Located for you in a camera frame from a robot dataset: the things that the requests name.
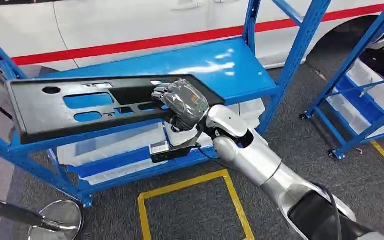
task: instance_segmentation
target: blue shelving rack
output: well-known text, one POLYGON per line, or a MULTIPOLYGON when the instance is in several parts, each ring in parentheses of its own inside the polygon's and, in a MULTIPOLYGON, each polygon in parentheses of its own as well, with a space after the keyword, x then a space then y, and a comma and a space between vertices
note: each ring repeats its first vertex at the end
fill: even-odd
MULTIPOLYGON (((45 80, 48 78, 85 76, 193 74, 218 93, 219 96, 223 97, 227 105, 269 96, 270 103, 265 113, 260 117, 261 124, 257 128, 257 131, 263 134, 331 2, 331 0, 313 0, 305 17, 303 17, 284 0, 272 1, 299 26, 298 34, 283 71, 276 82, 255 57, 255 24, 260 0, 249 1, 242 36, 173 51, 56 72, 42 76, 42 78, 45 80)), ((1 48, 0 69, 8 79, 26 78, 20 68, 14 64, 1 48)), ((96 185, 90 185, 87 181, 81 179, 78 180, 77 185, 73 185, 52 149, 157 122, 162 122, 162 120, 148 120, 29 144, 20 144, 18 136, 15 135, 9 145, 0 139, 0 157, 71 196, 85 207, 90 207, 92 205, 92 193, 202 163, 208 159, 199 151, 191 151, 186 157, 173 159, 165 164, 156 165, 96 185), (47 151, 56 174, 29 157, 29 153, 37 151, 47 151)), ((212 147, 207 147, 203 151, 209 156, 216 156, 212 147)), ((149 157, 149 149, 146 147, 79 167, 69 167, 69 170, 82 178, 148 159, 149 157)))
POLYGON ((384 84, 384 80, 362 86, 357 86, 352 79, 347 75, 347 72, 352 68, 355 61, 360 57, 362 52, 366 49, 368 44, 384 33, 384 10, 380 16, 375 20, 372 26, 367 30, 361 38, 357 46, 352 50, 348 58, 329 81, 326 87, 319 93, 314 103, 304 112, 301 116, 302 119, 311 119, 314 114, 319 116, 319 119, 327 126, 332 135, 338 140, 341 147, 333 149, 329 155, 338 160, 345 159, 345 153, 358 144, 363 144, 371 140, 384 138, 384 133, 376 136, 370 136, 376 130, 384 126, 384 110, 375 102, 369 95, 365 94, 365 89, 384 84), (370 123, 370 126, 361 133, 355 132, 344 119, 340 112, 336 111, 327 98, 341 94, 345 97, 370 123), (337 128, 326 117, 321 109, 321 106, 326 104, 331 112, 336 115, 339 122, 345 126, 345 129, 351 134, 349 140, 345 140, 339 133, 337 128))

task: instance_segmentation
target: red stripe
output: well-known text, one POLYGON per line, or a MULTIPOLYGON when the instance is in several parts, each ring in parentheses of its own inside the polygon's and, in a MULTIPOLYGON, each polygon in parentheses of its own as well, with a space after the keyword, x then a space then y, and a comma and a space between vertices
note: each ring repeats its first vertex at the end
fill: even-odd
MULTIPOLYGON (((346 9, 341 11, 328 12, 324 15, 322 21, 334 21, 339 19, 352 18, 356 16, 363 16, 368 14, 375 14, 382 12, 384 4, 377 4, 372 6, 364 6, 353 9, 346 9)), ((295 27, 296 25, 290 19, 275 20, 257 23, 255 25, 256 32, 265 32, 278 29, 286 29, 295 27)), ((85 48, 78 48, 72 50, 56 51, 42 54, 34 54, 28 56, 14 57, 13 60, 18 65, 29 65, 39 63, 49 63, 70 59, 81 59, 87 57, 102 56, 108 54, 125 53, 137 50, 159 48, 165 46, 195 43, 200 41, 214 40, 220 38, 227 38, 241 35, 243 26, 227 27, 215 30, 200 31, 193 33, 186 33, 180 35, 156 37, 138 41, 129 41, 122 43, 115 43, 102 46, 92 46, 85 48)))

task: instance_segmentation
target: black plastic panel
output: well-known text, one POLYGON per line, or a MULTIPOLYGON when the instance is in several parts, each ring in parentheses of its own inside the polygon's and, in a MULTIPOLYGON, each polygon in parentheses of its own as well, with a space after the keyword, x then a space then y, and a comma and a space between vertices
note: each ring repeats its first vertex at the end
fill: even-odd
POLYGON ((169 109, 164 109, 162 103, 151 101, 151 93, 155 88, 152 81, 172 83, 179 78, 186 79, 201 91, 210 106, 224 104, 223 98, 193 75, 13 80, 7 83, 7 88, 16 115, 20 142, 27 144, 150 119, 169 118, 172 114, 169 109), (71 96, 102 97, 106 94, 112 101, 98 101, 95 106, 90 106, 87 100, 82 100, 76 106, 67 101, 72 100, 71 96), (84 118, 87 113, 94 120, 85 120, 88 119, 84 118))

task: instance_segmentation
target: robotic hand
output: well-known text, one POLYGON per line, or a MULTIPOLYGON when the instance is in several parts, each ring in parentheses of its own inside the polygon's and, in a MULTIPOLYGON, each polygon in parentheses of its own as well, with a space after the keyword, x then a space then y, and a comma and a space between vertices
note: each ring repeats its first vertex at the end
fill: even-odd
POLYGON ((157 87, 152 96, 174 112, 171 123, 179 131, 196 125, 208 134, 220 159, 268 196, 293 235, 310 240, 384 240, 381 234, 356 223, 350 208, 327 189, 306 181, 283 164, 240 116, 223 105, 209 107, 205 97, 186 80, 157 87))

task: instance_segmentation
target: caster wheel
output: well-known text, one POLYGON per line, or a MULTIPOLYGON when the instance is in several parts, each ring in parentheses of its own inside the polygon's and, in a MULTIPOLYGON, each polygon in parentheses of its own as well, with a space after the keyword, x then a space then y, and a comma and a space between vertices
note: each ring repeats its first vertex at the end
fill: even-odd
POLYGON ((335 160, 344 160, 345 159, 345 155, 344 154, 338 156, 335 153, 335 150, 330 150, 330 151, 327 152, 327 154, 329 155, 329 158, 331 158, 331 159, 335 159, 335 160))
POLYGON ((299 115, 299 118, 300 118, 301 120, 307 120, 307 119, 309 119, 309 117, 308 117, 305 113, 300 114, 300 115, 299 115))
POLYGON ((327 154, 329 154, 329 158, 331 158, 331 159, 336 158, 333 150, 328 151, 327 154))

